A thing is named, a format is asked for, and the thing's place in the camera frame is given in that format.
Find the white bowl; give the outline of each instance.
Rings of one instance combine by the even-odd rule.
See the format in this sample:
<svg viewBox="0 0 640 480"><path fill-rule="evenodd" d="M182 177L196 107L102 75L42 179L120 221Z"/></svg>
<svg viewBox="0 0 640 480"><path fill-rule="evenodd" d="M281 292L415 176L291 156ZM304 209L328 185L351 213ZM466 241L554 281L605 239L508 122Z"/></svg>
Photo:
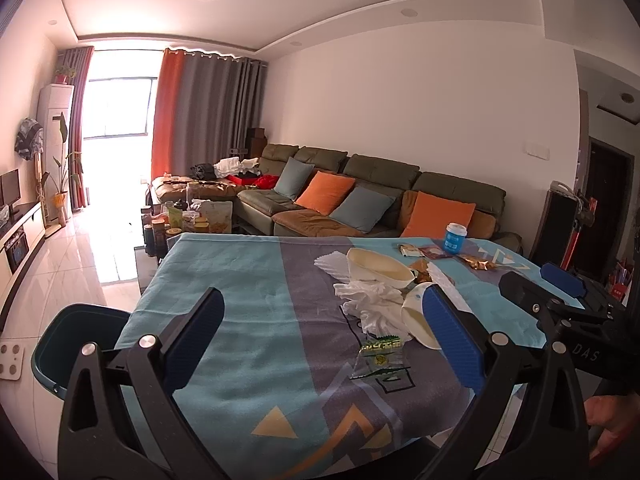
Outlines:
<svg viewBox="0 0 640 480"><path fill-rule="evenodd" d="M400 314L402 322L406 326L409 334L414 336L427 348L441 350L442 347L440 343L438 343L436 336L433 335L433 330L431 330L422 313L422 297L424 291L431 285L433 285L433 283L420 283L416 285L415 288L406 295L406 298L404 298Z"/></svg>
<svg viewBox="0 0 640 480"><path fill-rule="evenodd" d="M409 267L395 258L366 249L351 248L347 252L351 281L377 280L393 288L405 288L414 280Z"/></svg>

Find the dark brown door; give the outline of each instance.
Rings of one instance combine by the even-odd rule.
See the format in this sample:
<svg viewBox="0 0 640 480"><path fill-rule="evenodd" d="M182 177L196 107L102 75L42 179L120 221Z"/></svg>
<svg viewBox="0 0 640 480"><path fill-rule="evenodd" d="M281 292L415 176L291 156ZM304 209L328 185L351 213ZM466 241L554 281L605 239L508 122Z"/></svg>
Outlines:
<svg viewBox="0 0 640 480"><path fill-rule="evenodd" d="M585 276L603 282L615 263L629 206L634 158L590 138L587 198L598 200L595 222L580 232L573 266Z"/></svg>

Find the trash can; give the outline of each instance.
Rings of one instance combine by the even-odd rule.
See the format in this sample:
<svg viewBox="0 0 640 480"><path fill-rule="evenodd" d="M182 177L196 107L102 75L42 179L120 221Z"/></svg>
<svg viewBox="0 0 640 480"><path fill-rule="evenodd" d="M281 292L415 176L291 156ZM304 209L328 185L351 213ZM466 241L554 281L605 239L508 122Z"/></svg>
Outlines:
<svg viewBox="0 0 640 480"><path fill-rule="evenodd" d="M95 342L111 350L130 313L107 306L75 303L61 310L40 338L31 357L31 370L42 386L65 398L78 352Z"/></svg>

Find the window frame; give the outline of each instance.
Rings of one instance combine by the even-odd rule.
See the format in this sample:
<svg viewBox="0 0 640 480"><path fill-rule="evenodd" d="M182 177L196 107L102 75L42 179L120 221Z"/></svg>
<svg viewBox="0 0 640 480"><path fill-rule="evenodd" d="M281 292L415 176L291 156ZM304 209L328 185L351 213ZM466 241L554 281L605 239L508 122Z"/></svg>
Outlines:
<svg viewBox="0 0 640 480"><path fill-rule="evenodd" d="M151 85L149 85L149 97L146 102L146 116L145 116L145 131L144 133L139 134L115 134L115 135L98 135L98 136L90 136L85 137L82 136L82 140L90 140L90 139L119 139L120 137L147 137L149 134L149 107L151 106L151 94L153 93L154 81L156 81L156 92L158 92L158 78L155 76L128 76L128 77L103 77L96 79L88 79L87 84L92 82L99 81L122 81L122 80L140 80L140 79L148 79L151 81Z"/></svg>

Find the gray throw pillow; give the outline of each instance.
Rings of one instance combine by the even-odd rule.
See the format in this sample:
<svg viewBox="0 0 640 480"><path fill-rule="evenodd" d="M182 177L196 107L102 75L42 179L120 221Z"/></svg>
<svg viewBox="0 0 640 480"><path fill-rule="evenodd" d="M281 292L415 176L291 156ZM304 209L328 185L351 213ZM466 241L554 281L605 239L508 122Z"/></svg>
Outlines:
<svg viewBox="0 0 640 480"><path fill-rule="evenodd" d="M300 194L300 190L305 185L313 170L313 164L305 164L295 158L289 157L287 165L282 170L278 183L273 190L282 196L295 200Z"/></svg>
<svg viewBox="0 0 640 480"><path fill-rule="evenodd" d="M360 186L351 191L329 217L368 233L393 202L393 197Z"/></svg>

